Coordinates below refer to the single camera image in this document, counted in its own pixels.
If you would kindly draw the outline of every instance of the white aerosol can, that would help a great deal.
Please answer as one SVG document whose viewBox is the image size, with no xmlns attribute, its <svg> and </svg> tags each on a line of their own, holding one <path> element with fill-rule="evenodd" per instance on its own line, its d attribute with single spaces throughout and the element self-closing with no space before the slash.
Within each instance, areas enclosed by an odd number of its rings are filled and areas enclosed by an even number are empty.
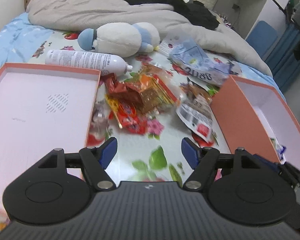
<svg viewBox="0 0 300 240">
<path fill-rule="evenodd" d="M 48 65 L 98 69 L 101 71 L 101 76 L 109 73 L 120 76 L 127 71 L 132 71 L 132 66 L 117 55 L 87 51 L 49 50 L 45 63 Z"/>
</svg>

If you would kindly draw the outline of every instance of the white plush toy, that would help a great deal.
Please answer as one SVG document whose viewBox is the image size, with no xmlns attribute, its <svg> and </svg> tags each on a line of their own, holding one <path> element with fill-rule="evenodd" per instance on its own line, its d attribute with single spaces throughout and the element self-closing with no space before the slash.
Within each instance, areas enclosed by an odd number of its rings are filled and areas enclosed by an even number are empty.
<svg viewBox="0 0 300 240">
<path fill-rule="evenodd" d="M 160 43 L 157 28 L 150 23 L 108 23 L 98 29 L 85 29 L 78 37 L 83 50 L 129 57 L 152 52 Z"/>
</svg>

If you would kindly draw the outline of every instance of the open box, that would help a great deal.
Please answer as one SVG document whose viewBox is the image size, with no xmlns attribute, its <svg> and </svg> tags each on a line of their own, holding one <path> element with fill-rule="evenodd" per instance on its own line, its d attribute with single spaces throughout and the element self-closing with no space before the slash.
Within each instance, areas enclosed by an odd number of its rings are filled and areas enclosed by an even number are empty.
<svg viewBox="0 0 300 240">
<path fill-rule="evenodd" d="M 0 69 L 0 213 L 9 183 L 49 153 L 86 145 L 99 70 L 7 63 Z M 80 170 L 68 171 L 80 176 Z"/>
<path fill-rule="evenodd" d="M 230 76 L 211 109 L 231 153 L 245 147 L 272 162 L 280 162 L 269 137 L 287 149 L 286 160 L 300 170 L 300 125 L 274 87 Z"/>
</svg>

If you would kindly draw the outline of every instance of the black clothing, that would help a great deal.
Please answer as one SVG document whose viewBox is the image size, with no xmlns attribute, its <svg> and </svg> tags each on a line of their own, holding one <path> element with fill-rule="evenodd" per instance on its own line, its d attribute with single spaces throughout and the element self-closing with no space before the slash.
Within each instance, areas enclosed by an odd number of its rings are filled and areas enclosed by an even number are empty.
<svg viewBox="0 0 300 240">
<path fill-rule="evenodd" d="M 183 0 L 125 0 L 130 5 L 145 3 L 162 3 L 173 6 L 174 11 L 186 17 L 193 25 L 202 26 L 209 30 L 215 30 L 219 22 L 210 11 L 205 8 L 204 4 L 199 1 L 185 3 Z"/>
</svg>

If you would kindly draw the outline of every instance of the gray comforter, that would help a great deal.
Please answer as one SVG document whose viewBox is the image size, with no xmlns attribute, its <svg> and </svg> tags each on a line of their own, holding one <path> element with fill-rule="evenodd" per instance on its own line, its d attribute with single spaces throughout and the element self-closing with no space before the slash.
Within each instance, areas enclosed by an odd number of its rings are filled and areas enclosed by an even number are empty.
<svg viewBox="0 0 300 240">
<path fill-rule="evenodd" d="M 149 22 L 163 39 L 169 31 L 182 30 L 203 49 L 229 53 L 241 63 L 272 76 L 256 51 L 236 32 L 219 25 L 215 31 L 192 25 L 167 4 L 129 5 L 124 0 L 31 0 L 29 21 L 45 28 L 82 31 L 112 22 Z"/>
</svg>

